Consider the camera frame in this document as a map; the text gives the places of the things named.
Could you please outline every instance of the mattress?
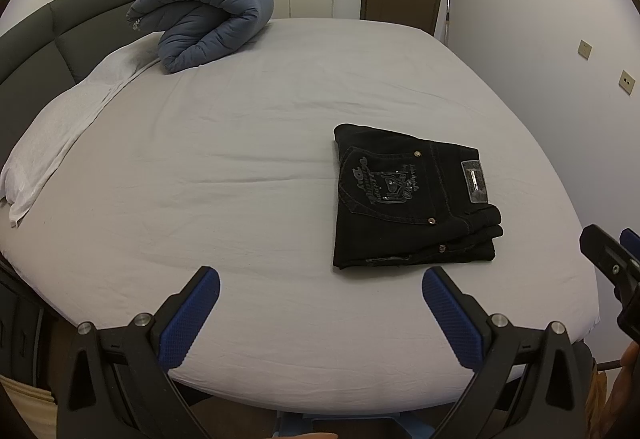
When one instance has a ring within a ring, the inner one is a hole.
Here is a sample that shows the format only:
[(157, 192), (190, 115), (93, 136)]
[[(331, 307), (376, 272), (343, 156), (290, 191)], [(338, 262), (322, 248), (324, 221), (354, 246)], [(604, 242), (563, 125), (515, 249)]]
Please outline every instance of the mattress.
[(126, 325), (196, 269), (220, 299), (171, 376), (249, 405), (381, 413), (456, 399), (471, 378), (422, 299), (424, 267), (332, 267), (333, 129), (362, 124), (478, 148), (504, 236), (445, 269), (519, 326), (598, 320), (580, 224), (540, 146), (422, 31), (272, 21), (236, 54), (140, 74), (70, 148), (0, 250), (71, 322)]

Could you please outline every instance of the jeans back pocket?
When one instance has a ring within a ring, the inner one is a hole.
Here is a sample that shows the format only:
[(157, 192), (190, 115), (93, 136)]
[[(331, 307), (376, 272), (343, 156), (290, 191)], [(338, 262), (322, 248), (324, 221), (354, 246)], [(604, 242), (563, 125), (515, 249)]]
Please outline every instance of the jeans back pocket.
[(340, 161), (338, 196), (351, 213), (433, 225), (436, 212), (420, 151), (375, 154), (349, 147)]

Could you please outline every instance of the bed frame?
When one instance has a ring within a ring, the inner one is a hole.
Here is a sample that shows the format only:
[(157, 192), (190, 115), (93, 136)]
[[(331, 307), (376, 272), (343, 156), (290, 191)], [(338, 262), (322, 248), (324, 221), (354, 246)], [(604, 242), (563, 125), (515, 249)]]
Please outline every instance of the bed frame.
[[(49, 101), (145, 34), (126, 23), (133, 1), (54, 0), (0, 37), (0, 168)], [(49, 388), (49, 332), (56, 318), (0, 255), (0, 375)]]

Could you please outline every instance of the floor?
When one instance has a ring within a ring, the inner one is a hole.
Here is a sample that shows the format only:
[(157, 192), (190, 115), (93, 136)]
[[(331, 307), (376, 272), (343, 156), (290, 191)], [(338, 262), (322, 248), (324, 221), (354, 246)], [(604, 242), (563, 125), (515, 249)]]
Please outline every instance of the floor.
[[(56, 323), (52, 330), (49, 355), (49, 384), (55, 394), (66, 377), (67, 353), (76, 328), (65, 321)], [(424, 422), (436, 426), (446, 416), (451, 405), (422, 409), (416, 412)], [(191, 407), (196, 419), (213, 438), (265, 439), (273, 435), (276, 412), (263, 408), (233, 403), (211, 397)], [(495, 413), (483, 438), (495, 434), (496, 424), (503, 420)], [(407, 435), (394, 422), (378, 421), (324, 421), (316, 424), (315, 431), (333, 432), (341, 439), (406, 439)]]

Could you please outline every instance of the metal screw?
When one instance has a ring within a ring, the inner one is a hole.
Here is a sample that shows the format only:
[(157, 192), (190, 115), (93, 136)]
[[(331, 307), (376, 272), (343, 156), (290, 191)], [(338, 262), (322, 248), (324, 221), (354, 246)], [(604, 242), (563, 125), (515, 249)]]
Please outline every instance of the metal screw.
[(144, 327), (151, 321), (151, 315), (149, 313), (140, 313), (133, 318), (133, 323), (136, 327)]
[(566, 331), (566, 327), (562, 325), (560, 322), (553, 322), (551, 324), (551, 330), (556, 334), (564, 334)]
[(504, 314), (494, 314), (491, 317), (491, 321), (496, 327), (506, 327), (509, 325), (509, 319)]
[(91, 324), (89, 322), (83, 322), (78, 326), (78, 334), (89, 334), (91, 332)]

